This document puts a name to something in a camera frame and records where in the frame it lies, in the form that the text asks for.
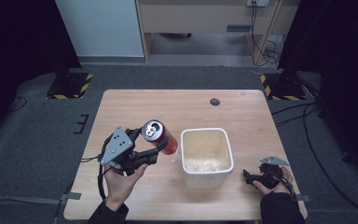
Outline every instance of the yellow and black striped tape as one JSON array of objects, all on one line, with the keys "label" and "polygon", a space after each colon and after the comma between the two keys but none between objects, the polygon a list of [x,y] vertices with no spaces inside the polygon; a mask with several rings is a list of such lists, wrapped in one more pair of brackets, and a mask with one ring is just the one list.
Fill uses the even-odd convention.
[{"label": "yellow and black striped tape", "polygon": [[267,99],[269,99],[269,100],[292,100],[292,101],[306,100],[306,98],[303,96],[275,95],[271,91],[271,88],[269,87],[269,84],[266,81],[266,77],[261,76],[260,79],[261,79],[261,82],[263,83],[263,87],[266,92]]},{"label": "yellow and black striped tape", "polygon": [[75,98],[82,98],[84,94],[86,93],[87,88],[89,87],[89,84],[91,82],[92,74],[88,74],[86,76],[86,79],[84,80],[84,83],[82,84],[81,88],[78,92],[74,92],[72,94],[52,94],[48,95],[48,99],[58,99],[58,100],[64,100],[64,99],[75,99]]}]

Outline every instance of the can top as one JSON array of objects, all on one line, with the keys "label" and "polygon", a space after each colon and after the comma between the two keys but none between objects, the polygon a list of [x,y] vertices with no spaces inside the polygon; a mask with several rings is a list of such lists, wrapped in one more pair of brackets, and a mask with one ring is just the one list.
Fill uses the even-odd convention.
[{"label": "can top", "polygon": [[156,141],[163,133],[162,123],[158,120],[148,121],[142,129],[142,135],[147,141]]}]

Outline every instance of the power outlet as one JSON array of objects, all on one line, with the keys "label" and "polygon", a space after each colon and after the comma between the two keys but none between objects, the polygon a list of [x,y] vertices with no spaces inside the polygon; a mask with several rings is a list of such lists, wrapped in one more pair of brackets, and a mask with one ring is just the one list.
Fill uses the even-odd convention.
[{"label": "power outlet", "polygon": [[267,7],[269,5],[269,0],[248,0],[246,6],[253,7],[254,4],[258,7]]}]

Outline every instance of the desk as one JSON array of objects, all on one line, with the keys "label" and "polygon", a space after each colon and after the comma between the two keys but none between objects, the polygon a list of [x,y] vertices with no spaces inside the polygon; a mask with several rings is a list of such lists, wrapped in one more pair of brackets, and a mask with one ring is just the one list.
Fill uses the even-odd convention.
[{"label": "desk", "polygon": [[[220,105],[210,104],[212,98]],[[150,119],[162,121],[175,138],[189,128],[219,127],[226,130],[235,165],[220,188],[188,189],[181,177],[180,162],[159,153],[136,184],[126,205],[127,220],[257,220],[262,193],[246,185],[242,169],[259,174],[259,159],[275,155],[287,161],[262,91],[242,90],[114,90],[106,91],[94,121],[83,158],[101,152],[103,141],[118,125],[139,128]],[[137,151],[153,146],[142,136]],[[101,202],[97,187],[97,161],[80,163],[69,200],[67,219],[88,219]],[[299,203],[301,213],[307,210]]]},{"label": "desk", "polygon": [[[270,0],[267,7],[256,9],[255,42],[262,52],[269,35],[287,34],[298,2]],[[148,61],[154,33],[222,34],[229,25],[251,28],[253,8],[246,3],[247,0],[136,0],[145,60]],[[253,43],[250,35],[246,37],[248,43]],[[256,49],[256,61],[261,57]]]}]

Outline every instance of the black curtain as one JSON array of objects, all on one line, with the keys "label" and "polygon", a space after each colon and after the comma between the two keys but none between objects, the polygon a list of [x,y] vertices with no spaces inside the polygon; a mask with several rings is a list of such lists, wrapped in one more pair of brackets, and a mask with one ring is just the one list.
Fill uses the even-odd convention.
[{"label": "black curtain", "polygon": [[358,160],[358,2],[301,1],[279,67],[322,75],[325,118]]},{"label": "black curtain", "polygon": [[0,121],[25,80],[80,68],[53,0],[0,0]]}]

